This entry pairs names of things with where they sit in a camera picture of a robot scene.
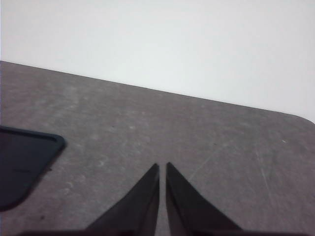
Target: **gray speckled surface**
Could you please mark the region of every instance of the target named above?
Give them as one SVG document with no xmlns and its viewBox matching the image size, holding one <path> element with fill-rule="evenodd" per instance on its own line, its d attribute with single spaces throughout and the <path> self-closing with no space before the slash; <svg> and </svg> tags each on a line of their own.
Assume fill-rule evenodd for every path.
<svg viewBox="0 0 315 236">
<path fill-rule="evenodd" d="M 157 236 L 169 235 L 165 163 L 245 229 L 315 234 L 315 125 L 303 118 L 1 62 L 1 124 L 67 148 L 2 235 L 81 229 L 161 165 Z"/>
</svg>

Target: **black object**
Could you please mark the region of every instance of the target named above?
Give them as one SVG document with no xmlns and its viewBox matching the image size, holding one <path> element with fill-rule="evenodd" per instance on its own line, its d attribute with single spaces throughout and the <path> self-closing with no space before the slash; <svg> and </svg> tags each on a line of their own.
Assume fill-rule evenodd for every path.
<svg viewBox="0 0 315 236">
<path fill-rule="evenodd" d="M 82 231 L 28 232 L 20 236 L 153 236 L 159 204 L 158 165 L 129 193 Z M 172 236 L 306 236 L 244 231 L 205 200 L 171 164 L 166 171 L 166 204 Z"/>
<path fill-rule="evenodd" d="M 64 146 L 58 135 L 0 126 L 0 211 L 27 196 Z"/>
<path fill-rule="evenodd" d="M 159 167 L 154 164 L 112 208 L 82 231 L 28 232 L 22 236 L 153 236 L 159 205 Z"/>
<path fill-rule="evenodd" d="M 243 231 L 204 199 L 171 164 L 166 167 L 166 205 L 172 236 L 302 236 Z"/>
</svg>

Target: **table surface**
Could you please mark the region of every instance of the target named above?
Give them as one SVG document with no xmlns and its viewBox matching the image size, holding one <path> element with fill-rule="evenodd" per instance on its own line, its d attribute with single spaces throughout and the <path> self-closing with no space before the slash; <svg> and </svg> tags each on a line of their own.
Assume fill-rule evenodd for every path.
<svg viewBox="0 0 315 236">
<path fill-rule="evenodd" d="M 1 213 L 2 236 L 83 229 L 154 163 L 161 166 L 156 235 L 167 236 L 168 161 L 244 229 L 315 234 L 312 122 L 3 61 L 0 67 L 1 124 L 67 141 L 30 196 Z"/>
</svg>

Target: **pointed black shape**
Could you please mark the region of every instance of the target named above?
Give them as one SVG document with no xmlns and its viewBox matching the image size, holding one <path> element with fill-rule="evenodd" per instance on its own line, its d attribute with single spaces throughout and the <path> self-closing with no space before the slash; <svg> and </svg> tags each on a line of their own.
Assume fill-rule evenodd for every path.
<svg viewBox="0 0 315 236">
<path fill-rule="evenodd" d="M 307 234 L 297 233 L 275 233 L 275 232 L 259 232 L 259 231 L 208 231 L 194 232 L 193 236 L 310 236 Z"/>
<path fill-rule="evenodd" d="M 87 227 L 104 235 L 153 236 L 159 205 L 159 167 L 154 164 L 113 207 Z"/>
<path fill-rule="evenodd" d="M 171 163 L 166 167 L 166 205 L 172 236 L 242 230 L 205 200 Z"/>
</svg>

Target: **scratch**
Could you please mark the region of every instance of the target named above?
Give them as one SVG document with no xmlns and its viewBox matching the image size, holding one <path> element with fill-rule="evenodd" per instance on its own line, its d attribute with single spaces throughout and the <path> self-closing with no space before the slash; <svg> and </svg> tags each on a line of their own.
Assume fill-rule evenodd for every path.
<svg viewBox="0 0 315 236">
<path fill-rule="evenodd" d="M 99 161 L 98 162 L 99 164 L 97 165 L 98 167 L 102 167 L 104 165 L 104 162 L 103 161 Z"/>
<path fill-rule="evenodd" d="M 262 162 L 259 159 L 259 155 L 257 153 L 257 150 L 255 150 L 255 153 L 256 153 L 256 156 L 257 156 L 257 161 L 258 161 L 258 164 L 259 164 L 261 175 L 262 175 L 262 178 L 264 179 L 264 183 L 265 183 L 265 186 L 266 186 L 266 189 L 267 189 L 267 192 L 268 192 L 268 197 L 269 197 L 270 203 L 272 204 L 273 200 L 272 200 L 272 197 L 271 197 L 271 191 L 270 191 L 270 188 L 269 188 L 269 184 L 267 182 L 267 178 L 266 178 L 265 172 L 264 172 L 264 170 L 263 170 L 263 168 L 261 166 Z"/>
<path fill-rule="evenodd" d="M 231 139 L 229 141 L 227 141 L 225 144 L 223 144 L 219 149 L 217 149 L 216 151 L 214 151 L 212 153 L 212 155 L 208 156 L 201 164 L 200 166 L 194 170 L 194 172 L 191 174 L 191 176 L 188 178 L 188 180 L 192 180 L 192 178 L 196 175 L 196 173 L 204 167 L 204 165 L 207 164 L 207 162 L 211 159 L 211 157 L 213 157 L 215 154 L 220 153 L 222 150 L 224 150 L 228 145 L 230 145 L 230 143 L 232 143 L 235 139 Z"/>
<path fill-rule="evenodd" d="M 73 183 L 71 182 L 66 182 L 66 183 L 69 184 L 71 188 L 73 188 Z"/>
</svg>

